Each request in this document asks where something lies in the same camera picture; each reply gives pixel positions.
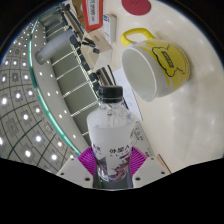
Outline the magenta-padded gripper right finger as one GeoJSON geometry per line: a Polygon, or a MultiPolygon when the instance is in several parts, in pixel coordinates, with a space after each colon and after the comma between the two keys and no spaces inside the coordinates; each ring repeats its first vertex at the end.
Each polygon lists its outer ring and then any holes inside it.
{"type": "Polygon", "coordinates": [[[147,157],[136,148],[132,148],[129,172],[134,188],[143,187],[170,174],[156,157],[147,157]]]}

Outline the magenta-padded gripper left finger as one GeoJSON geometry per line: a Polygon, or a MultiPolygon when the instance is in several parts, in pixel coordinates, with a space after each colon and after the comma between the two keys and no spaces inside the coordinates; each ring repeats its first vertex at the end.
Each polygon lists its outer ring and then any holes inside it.
{"type": "Polygon", "coordinates": [[[89,147],[78,157],[69,158],[57,176],[84,188],[92,188],[96,173],[96,162],[92,148],[89,147]]]}

